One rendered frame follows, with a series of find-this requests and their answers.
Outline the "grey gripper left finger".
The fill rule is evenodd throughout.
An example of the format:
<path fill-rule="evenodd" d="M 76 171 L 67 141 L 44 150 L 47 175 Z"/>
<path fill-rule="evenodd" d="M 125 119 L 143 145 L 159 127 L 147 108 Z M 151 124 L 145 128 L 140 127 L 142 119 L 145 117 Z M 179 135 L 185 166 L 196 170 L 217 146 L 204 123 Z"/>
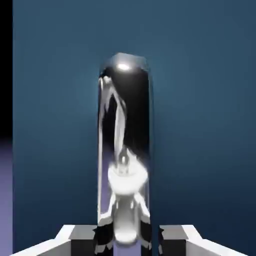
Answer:
<path fill-rule="evenodd" d="M 10 256 L 95 256 L 95 225 L 65 224 L 55 238 Z"/>

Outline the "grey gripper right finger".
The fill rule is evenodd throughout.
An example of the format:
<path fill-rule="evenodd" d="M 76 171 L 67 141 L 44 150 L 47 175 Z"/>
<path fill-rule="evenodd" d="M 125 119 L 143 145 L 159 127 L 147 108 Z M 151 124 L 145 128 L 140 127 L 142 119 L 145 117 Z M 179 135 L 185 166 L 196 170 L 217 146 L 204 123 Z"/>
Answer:
<path fill-rule="evenodd" d="M 242 256 L 241 252 L 202 238 L 194 225 L 160 225 L 158 256 Z"/>

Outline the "shiny dark curved metal handle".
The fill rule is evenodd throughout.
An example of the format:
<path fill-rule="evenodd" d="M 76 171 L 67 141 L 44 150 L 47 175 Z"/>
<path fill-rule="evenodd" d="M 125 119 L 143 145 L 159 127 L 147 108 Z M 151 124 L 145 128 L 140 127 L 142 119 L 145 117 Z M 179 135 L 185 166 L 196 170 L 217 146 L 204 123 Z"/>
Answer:
<path fill-rule="evenodd" d="M 100 67 L 94 256 L 152 256 L 153 85 L 147 60 L 118 52 Z"/>

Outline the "blue painted cabinet door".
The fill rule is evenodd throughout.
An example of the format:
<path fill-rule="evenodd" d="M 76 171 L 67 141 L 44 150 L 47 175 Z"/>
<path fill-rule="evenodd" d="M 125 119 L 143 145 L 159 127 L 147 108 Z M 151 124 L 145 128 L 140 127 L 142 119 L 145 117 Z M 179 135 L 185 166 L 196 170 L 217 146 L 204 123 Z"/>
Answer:
<path fill-rule="evenodd" d="M 13 249 L 97 221 L 100 65 L 144 56 L 156 225 L 256 256 L 256 0 L 14 0 Z"/>

